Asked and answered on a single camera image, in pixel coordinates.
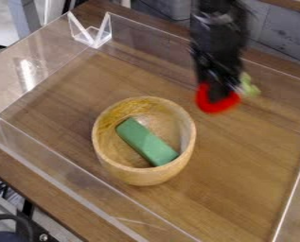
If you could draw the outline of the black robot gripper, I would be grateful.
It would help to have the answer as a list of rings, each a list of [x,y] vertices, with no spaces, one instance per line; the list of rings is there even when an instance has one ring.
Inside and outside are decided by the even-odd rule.
[[[191,53],[198,85],[210,83],[208,99],[222,102],[240,86],[242,54],[247,45],[248,11],[192,12]]]

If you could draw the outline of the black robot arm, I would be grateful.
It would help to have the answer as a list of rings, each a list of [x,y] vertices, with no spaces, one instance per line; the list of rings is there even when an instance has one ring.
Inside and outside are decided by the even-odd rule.
[[[207,102],[224,101],[240,85],[248,12],[240,0],[198,0],[191,17],[191,53]]]

